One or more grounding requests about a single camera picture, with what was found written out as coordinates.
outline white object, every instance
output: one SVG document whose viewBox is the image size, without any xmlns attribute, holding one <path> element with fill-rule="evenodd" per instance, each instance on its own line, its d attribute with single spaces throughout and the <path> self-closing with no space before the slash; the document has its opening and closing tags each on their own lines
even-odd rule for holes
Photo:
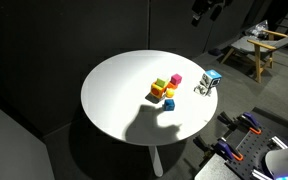
<svg viewBox="0 0 288 180">
<path fill-rule="evenodd" d="M 194 92 L 204 72 L 191 60 L 168 52 L 123 53 L 89 73 L 82 86 L 82 106 L 96 127 L 120 141 L 153 147 L 175 143 L 198 132 L 214 115 L 216 89 L 207 97 Z M 175 110 L 163 111 L 164 101 L 154 104 L 145 97 L 160 74 L 176 73 L 183 79 L 173 97 Z"/>
<path fill-rule="evenodd" d="M 160 156 L 158 155 L 158 151 L 156 146 L 149 146 L 148 150 L 151 155 L 151 161 L 154 168 L 154 173 L 157 177 L 161 177 L 163 175 L 163 168 L 160 160 Z"/>
<path fill-rule="evenodd" d="M 269 151 L 265 163 L 274 179 L 288 176 L 288 148 Z"/>
<path fill-rule="evenodd" d="M 271 178 L 267 177 L 265 174 L 257 171 L 256 169 L 252 170 L 252 175 L 258 180 L 272 180 Z"/>
<path fill-rule="evenodd" d="M 222 76 L 215 70 L 208 70 L 203 74 L 200 83 L 209 89 L 217 86 L 220 83 L 221 78 Z"/>
<path fill-rule="evenodd" d="M 284 144 L 278 137 L 274 136 L 272 137 L 272 141 L 278 145 L 281 149 L 288 148 L 286 144 Z"/>
</svg>

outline toy block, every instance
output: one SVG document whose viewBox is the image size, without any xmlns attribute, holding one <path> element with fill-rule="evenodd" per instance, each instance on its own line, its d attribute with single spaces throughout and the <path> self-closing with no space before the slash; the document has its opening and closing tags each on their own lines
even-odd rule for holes
<svg viewBox="0 0 288 180">
<path fill-rule="evenodd" d="M 177 89 L 177 87 L 178 87 L 178 84 L 174 85 L 172 82 L 169 82 L 167 85 L 167 88 L 171 88 L 171 89 Z"/>
<path fill-rule="evenodd" d="M 163 97 L 164 92 L 166 91 L 166 87 L 164 88 L 156 85 L 156 82 L 152 83 L 151 85 L 151 94 L 155 97 L 157 97 L 158 99 L 161 99 Z"/>
<path fill-rule="evenodd" d="M 161 88 L 164 88 L 165 86 L 167 86 L 168 80 L 167 80 L 167 79 L 157 78 L 155 84 L 158 85 L 158 86 L 160 86 Z"/>
<path fill-rule="evenodd" d="M 206 88 L 212 88 L 220 83 L 222 76 L 215 70 L 205 71 L 202 76 L 201 84 Z"/>
<path fill-rule="evenodd" d="M 178 74 L 174 74 L 171 77 L 171 83 L 174 85 L 178 85 L 182 82 L 182 76 L 178 75 Z"/>
<path fill-rule="evenodd" d="M 172 98 L 174 96 L 174 89 L 172 88 L 167 88 L 166 90 L 166 97 Z"/>
<path fill-rule="evenodd" d="M 174 111 L 175 103 L 173 99 L 165 99 L 164 111 Z"/>
</svg>

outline yellow block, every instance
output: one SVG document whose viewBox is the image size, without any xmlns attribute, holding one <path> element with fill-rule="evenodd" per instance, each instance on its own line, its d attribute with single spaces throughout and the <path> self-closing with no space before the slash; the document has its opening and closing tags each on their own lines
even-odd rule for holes
<svg viewBox="0 0 288 180">
<path fill-rule="evenodd" d="M 151 94 L 159 99 L 162 98 L 165 90 L 166 86 L 162 88 L 158 86 L 155 82 L 151 85 Z"/>
<path fill-rule="evenodd" d="M 172 98 L 173 96 L 174 96 L 174 89 L 172 89 L 172 88 L 168 88 L 167 90 L 166 90 L 166 97 L 168 97 L 168 98 Z"/>
</svg>

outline blue cube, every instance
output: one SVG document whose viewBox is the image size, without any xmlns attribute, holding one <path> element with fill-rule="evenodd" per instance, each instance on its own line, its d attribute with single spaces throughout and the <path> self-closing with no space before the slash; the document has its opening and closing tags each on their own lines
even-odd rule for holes
<svg viewBox="0 0 288 180">
<path fill-rule="evenodd" d="M 174 111 L 175 103 L 173 99 L 165 99 L 164 111 Z"/>
<path fill-rule="evenodd" d="M 215 70 L 205 71 L 201 80 L 201 84 L 209 89 L 217 86 L 220 83 L 221 78 L 222 76 Z"/>
</svg>

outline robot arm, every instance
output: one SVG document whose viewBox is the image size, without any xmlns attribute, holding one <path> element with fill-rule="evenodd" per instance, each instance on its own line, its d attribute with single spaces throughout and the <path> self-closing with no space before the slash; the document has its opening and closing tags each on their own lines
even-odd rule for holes
<svg viewBox="0 0 288 180">
<path fill-rule="evenodd" d="M 265 163 L 274 179 L 288 177 L 288 148 L 269 151 Z"/>
</svg>

